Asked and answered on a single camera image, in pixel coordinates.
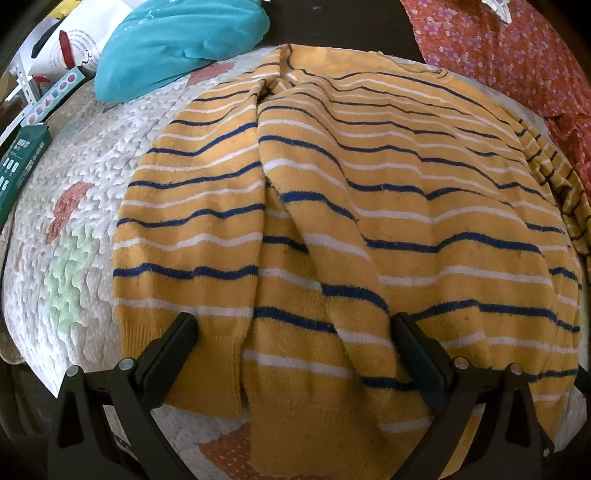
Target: yellow striped fabric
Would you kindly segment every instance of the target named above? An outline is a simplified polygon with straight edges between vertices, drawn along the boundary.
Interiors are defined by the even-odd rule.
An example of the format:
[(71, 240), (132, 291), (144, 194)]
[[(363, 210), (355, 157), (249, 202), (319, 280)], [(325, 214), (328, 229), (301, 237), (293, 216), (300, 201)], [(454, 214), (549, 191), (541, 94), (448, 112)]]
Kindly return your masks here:
[(590, 218), (565, 158), (449, 72), (280, 47), (194, 100), (135, 173), (113, 259), (123, 355), (194, 313), (170, 404), (236, 418), (243, 389), (257, 470), (387, 479), (431, 421), (390, 341), (408, 312), (451, 356), (521, 364), (552, 436)]

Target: white paper bag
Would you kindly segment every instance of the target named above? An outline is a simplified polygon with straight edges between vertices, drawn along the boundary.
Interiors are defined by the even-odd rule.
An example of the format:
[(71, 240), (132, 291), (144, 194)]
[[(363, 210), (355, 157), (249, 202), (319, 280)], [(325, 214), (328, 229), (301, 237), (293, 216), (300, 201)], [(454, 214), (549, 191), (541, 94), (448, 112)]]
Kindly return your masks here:
[(40, 75), (56, 80), (69, 68), (60, 45), (60, 31), (70, 41), (74, 66), (96, 72), (100, 54), (117, 26), (142, 0), (84, 0), (52, 33), (34, 60), (29, 75)]

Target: bedspread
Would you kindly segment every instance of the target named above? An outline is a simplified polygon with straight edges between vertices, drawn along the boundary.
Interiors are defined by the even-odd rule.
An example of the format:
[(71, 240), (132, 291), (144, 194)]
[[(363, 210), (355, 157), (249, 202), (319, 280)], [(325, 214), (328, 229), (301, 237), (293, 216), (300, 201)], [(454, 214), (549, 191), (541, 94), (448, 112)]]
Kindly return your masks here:
[(542, 116), (591, 193), (591, 87), (550, 23), (527, 0), (511, 0), (510, 25), (472, 0), (401, 1), (426, 62), (473, 78)]

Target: cardboard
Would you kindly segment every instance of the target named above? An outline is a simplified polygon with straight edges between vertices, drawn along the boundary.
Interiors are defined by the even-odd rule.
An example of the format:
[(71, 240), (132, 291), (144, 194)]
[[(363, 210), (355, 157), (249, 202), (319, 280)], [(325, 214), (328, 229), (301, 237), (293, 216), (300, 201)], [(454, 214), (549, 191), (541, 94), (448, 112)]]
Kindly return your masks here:
[(0, 103), (6, 100), (7, 96), (17, 87), (18, 82), (15, 77), (5, 72), (0, 79)]

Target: pillow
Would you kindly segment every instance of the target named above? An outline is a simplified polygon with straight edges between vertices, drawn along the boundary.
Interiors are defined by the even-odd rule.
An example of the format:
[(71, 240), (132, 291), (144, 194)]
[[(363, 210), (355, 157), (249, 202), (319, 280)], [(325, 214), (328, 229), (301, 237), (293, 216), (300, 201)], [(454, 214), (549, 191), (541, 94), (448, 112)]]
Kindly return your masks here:
[(256, 46), (269, 29), (260, 0), (148, 0), (113, 32), (96, 97), (124, 102)]

